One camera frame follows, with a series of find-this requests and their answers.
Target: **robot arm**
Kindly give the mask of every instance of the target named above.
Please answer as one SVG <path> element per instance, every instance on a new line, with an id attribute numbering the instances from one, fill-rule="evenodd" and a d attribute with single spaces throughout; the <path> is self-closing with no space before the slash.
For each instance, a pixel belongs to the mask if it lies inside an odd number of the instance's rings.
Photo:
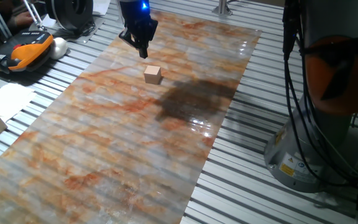
<path id="1" fill-rule="evenodd" d="M 147 58 L 149 41 L 153 39 L 158 21 L 150 17 L 149 0 L 119 0 L 125 29 L 119 38 L 139 51 L 139 56 Z"/>

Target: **black cable bundle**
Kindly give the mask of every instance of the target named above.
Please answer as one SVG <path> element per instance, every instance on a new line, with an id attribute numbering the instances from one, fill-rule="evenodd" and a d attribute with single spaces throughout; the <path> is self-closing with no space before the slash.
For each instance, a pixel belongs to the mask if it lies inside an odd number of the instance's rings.
<path id="1" fill-rule="evenodd" d="M 303 39 L 303 31 L 302 31 L 302 27 L 301 27 L 300 12 L 301 12 L 301 8 L 300 8 L 299 2 L 297 0 L 294 0 L 294 1 L 287 0 L 285 2 L 285 9 L 284 9 L 284 15 L 283 15 L 283 23 L 284 23 L 283 52 L 284 52 L 284 64 L 285 64 L 285 68 L 284 68 L 285 69 L 285 93 L 286 93 L 286 97 L 287 97 L 288 113 L 290 115 L 290 120 L 292 123 L 294 135 L 295 135 L 296 145 L 298 146 L 299 153 L 301 155 L 301 158 L 303 159 L 303 162 L 305 163 L 306 168 L 308 169 L 310 174 L 312 174 L 315 178 L 317 178 L 318 180 L 320 180 L 321 182 L 323 182 L 327 185 L 332 185 L 332 186 L 336 186 L 336 187 L 342 187 L 342 186 L 357 187 L 358 186 L 358 176 L 354 177 L 353 175 L 347 173 L 333 161 L 333 159 L 331 158 L 331 155 L 328 152 L 327 142 L 324 138 L 322 139 L 322 141 L 320 141 L 320 139 L 318 140 L 318 144 L 319 144 L 319 147 L 321 148 L 321 151 L 313 144 L 313 141 L 311 139 L 311 136 L 309 134 L 309 131 L 308 131 L 308 128 L 306 125 L 305 118 L 303 117 L 303 113 L 301 111 L 298 99 L 295 95 L 295 89 L 293 87 L 293 83 L 291 80 L 288 60 L 289 60 L 290 54 L 293 50 L 295 41 L 297 41 L 299 48 L 300 48 L 301 57 L 302 57 L 303 97 L 305 98 L 306 115 L 307 115 L 309 123 L 311 122 L 310 116 L 312 116 L 316 122 L 316 125 L 318 126 L 319 125 L 318 120 L 316 119 L 316 116 L 315 116 L 314 106 L 313 106 L 313 103 L 311 102 L 311 98 L 309 96 L 308 85 L 307 85 L 307 81 L 306 81 L 305 46 L 304 46 L 304 39 Z M 347 183 L 337 184 L 337 183 L 329 182 L 329 181 L 321 178 L 319 175 L 317 175 L 310 168 L 310 166 L 305 158 L 305 153 L 303 152 L 303 150 L 301 148 L 300 140 L 298 137 L 298 132 L 296 130 L 295 119 L 293 117 L 293 113 L 292 113 L 292 109 L 291 109 L 290 90 L 293 95 L 293 99 L 295 101 L 296 110 L 298 111 L 298 113 L 300 115 L 303 128 L 305 129 L 305 133 L 307 135 L 307 138 L 308 138 L 309 143 L 311 144 L 312 148 L 320 156 L 320 158 L 322 158 L 322 160 L 325 163 L 327 163 L 327 165 L 330 168 L 332 168 L 338 175 L 340 175 L 343 179 L 345 179 Z"/>

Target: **yellow sticker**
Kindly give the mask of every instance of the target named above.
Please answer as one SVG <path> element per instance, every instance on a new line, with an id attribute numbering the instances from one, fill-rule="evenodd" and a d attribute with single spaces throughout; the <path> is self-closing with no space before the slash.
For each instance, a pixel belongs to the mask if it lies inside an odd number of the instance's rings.
<path id="1" fill-rule="evenodd" d="M 286 173 L 287 175 L 290 175 L 291 177 L 295 171 L 294 169 L 291 169 L 291 167 L 285 165 L 284 163 L 281 164 L 280 170 L 283 171 L 284 173 Z"/>

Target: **black cable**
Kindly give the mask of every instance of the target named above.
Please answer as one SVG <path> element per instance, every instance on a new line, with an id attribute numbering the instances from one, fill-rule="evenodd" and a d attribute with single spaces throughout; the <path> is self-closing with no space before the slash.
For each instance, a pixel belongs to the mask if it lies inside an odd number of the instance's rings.
<path id="1" fill-rule="evenodd" d="M 354 128 L 354 123 L 356 122 L 356 117 L 358 113 L 355 113 L 352 117 L 352 128 Z"/>
<path id="2" fill-rule="evenodd" d="M 308 85 L 307 85 L 307 80 L 306 80 L 306 63 L 305 63 L 305 55 L 304 55 L 305 46 L 304 46 L 303 32 L 302 32 L 302 27 L 301 27 L 300 22 L 298 23 L 297 33 L 299 35 L 299 39 L 296 38 L 296 41 L 297 41 L 297 43 L 299 45 L 300 53 L 301 53 L 301 57 L 302 57 L 302 75 L 303 75 L 303 89 L 304 89 L 303 96 L 304 96 L 304 99 L 305 99 L 305 108 L 308 108 L 307 104 L 309 104 L 312 117 L 313 117 L 316 125 L 319 125 L 318 119 L 316 117 L 316 111 L 314 110 L 313 103 L 311 102 L 311 98 L 310 98 L 309 90 L 308 90 Z M 344 178 L 348 182 L 354 182 L 355 181 L 354 177 L 352 177 L 350 174 L 348 174 L 342 168 L 337 166 L 336 163 L 333 161 L 333 159 L 332 159 L 332 157 L 331 157 L 331 155 L 329 153 L 329 150 L 328 150 L 328 147 L 327 147 L 327 142 L 326 142 L 325 138 L 322 139 L 323 140 L 322 142 L 320 140 L 318 140 L 318 143 L 319 143 L 321 149 L 325 152 L 325 154 L 326 154 L 326 156 L 328 158 L 328 161 L 327 161 L 326 157 L 324 157 L 317 150 L 317 148 L 311 142 L 311 139 L 310 139 L 309 133 L 308 133 L 308 129 L 307 129 L 306 123 L 304 122 L 303 117 L 301 117 L 301 119 L 302 119 L 302 123 L 303 123 L 303 127 L 305 129 L 306 135 L 308 136 L 308 140 L 311 143 L 312 148 L 319 154 L 319 156 L 322 158 L 322 160 L 324 160 L 325 163 L 327 163 L 327 165 L 329 165 L 342 178 Z"/>
<path id="3" fill-rule="evenodd" d="M 321 178 L 320 176 L 318 176 L 309 166 L 309 164 L 307 163 L 306 157 L 303 153 L 302 147 L 301 147 L 301 143 L 299 141 L 299 137 L 298 137 L 298 131 L 296 130 L 296 125 L 295 125 L 295 120 L 292 114 L 292 109 L 291 109 L 291 100 L 290 100 L 290 85 L 291 85 L 291 78 L 290 78 L 290 69 L 288 67 L 288 60 L 284 61 L 285 64 L 285 93 L 287 95 L 287 107 L 288 107 L 288 113 L 290 114 L 290 120 L 291 120 L 291 124 L 292 124 L 292 128 L 293 128 L 293 133 L 295 135 L 295 141 L 296 141 L 296 145 L 298 145 L 298 150 L 299 153 L 301 154 L 301 158 L 303 159 L 303 162 L 305 163 L 306 168 L 308 169 L 308 171 L 310 172 L 311 175 L 313 175 L 316 179 L 320 180 L 321 182 L 324 182 L 325 184 L 329 184 L 329 185 L 333 185 L 336 187 L 343 187 L 343 186 L 349 186 L 349 184 L 336 184 L 336 183 L 331 183 L 328 182 L 327 180 L 324 180 L 323 178 Z"/>
<path id="4" fill-rule="evenodd" d="M 303 48 L 303 43 L 300 44 L 299 46 L 301 49 Z M 310 134 L 309 134 L 309 131 L 308 131 L 308 128 L 307 128 L 307 125 L 306 125 L 306 122 L 305 122 L 305 119 L 303 117 L 303 113 L 301 112 L 301 109 L 300 109 L 300 106 L 299 106 L 299 103 L 298 103 L 298 99 L 296 98 L 296 95 L 295 95 L 295 89 L 293 87 L 293 83 L 292 83 L 292 80 L 291 80 L 291 76 L 290 76 L 290 69 L 289 69 L 289 64 L 288 64 L 288 59 L 289 59 L 289 55 L 287 55 L 286 57 L 286 60 L 284 61 L 285 62 L 285 73 L 288 74 L 288 77 L 289 79 L 289 84 L 290 84 L 290 87 L 291 87 L 291 92 L 292 92 L 292 95 L 294 97 L 294 101 L 295 101 L 295 105 L 296 105 L 296 108 L 298 110 L 298 113 L 300 114 L 300 118 L 302 120 L 302 125 L 303 125 L 303 128 L 305 129 L 305 133 L 306 133 L 306 136 L 308 137 L 308 140 L 311 144 L 311 147 L 314 149 L 314 151 L 317 152 L 317 154 L 320 156 L 320 158 L 322 158 L 322 160 L 329 166 L 333 169 L 333 171 L 335 171 L 339 176 L 341 176 L 343 179 L 347 180 L 348 182 L 355 182 L 355 181 L 358 181 L 357 179 L 354 179 L 354 177 L 351 177 L 349 174 L 347 174 L 347 172 L 345 172 L 344 170 L 342 170 L 340 167 L 338 167 L 334 161 L 332 160 L 331 158 L 331 155 L 329 154 L 329 151 L 327 149 L 327 147 L 324 147 L 320 141 L 319 142 L 319 145 L 321 146 L 321 148 L 324 150 L 324 152 L 326 153 L 327 156 L 323 156 L 322 153 L 320 153 L 319 150 L 317 150 L 316 146 L 313 144 L 312 140 L 311 140 L 311 137 L 310 137 Z M 305 97 L 305 94 L 308 95 L 308 90 L 306 88 L 306 93 L 304 93 L 304 97 Z M 311 109 L 313 110 L 313 112 L 315 113 L 314 111 L 314 108 L 313 108 L 313 104 L 310 103 L 310 107 Z"/>
<path id="5" fill-rule="evenodd" d="M 230 0 L 230 1 L 228 1 L 226 4 L 229 4 L 229 3 L 232 3 L 232 2 L 240 2 L 239 0 Z"/>

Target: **white ball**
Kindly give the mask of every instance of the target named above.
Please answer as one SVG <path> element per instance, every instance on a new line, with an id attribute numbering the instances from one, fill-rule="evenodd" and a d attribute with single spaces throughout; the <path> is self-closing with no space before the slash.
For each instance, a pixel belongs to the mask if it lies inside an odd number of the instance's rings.
<path id="1" fill-rule="evenodd" d="M 54 38 L 50 58 L 58 60 L 66 53 L 67 48 L 67 41 L 65 41 L 65 39 L 61 37 Z"/>

